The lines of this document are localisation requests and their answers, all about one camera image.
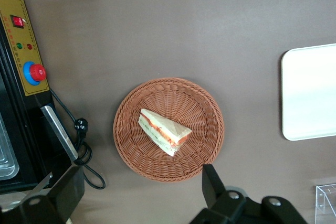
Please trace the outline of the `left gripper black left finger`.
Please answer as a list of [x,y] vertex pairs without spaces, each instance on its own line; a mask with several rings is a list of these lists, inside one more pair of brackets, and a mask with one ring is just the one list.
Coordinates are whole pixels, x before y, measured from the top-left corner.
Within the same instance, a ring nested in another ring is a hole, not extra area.
[[82,167],[71,167],[47,193],[21,203],[20,223],[66,223],[84,195],[84,182]]

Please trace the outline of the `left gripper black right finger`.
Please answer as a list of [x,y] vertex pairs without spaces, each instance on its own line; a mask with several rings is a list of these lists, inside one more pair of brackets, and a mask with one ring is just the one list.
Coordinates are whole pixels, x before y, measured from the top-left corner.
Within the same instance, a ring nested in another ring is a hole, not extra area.
[[225,187],[215,168],[204,164],[202,192],[209,210],[223,216],[241,216],[246,198],[244,191],[235,186]]

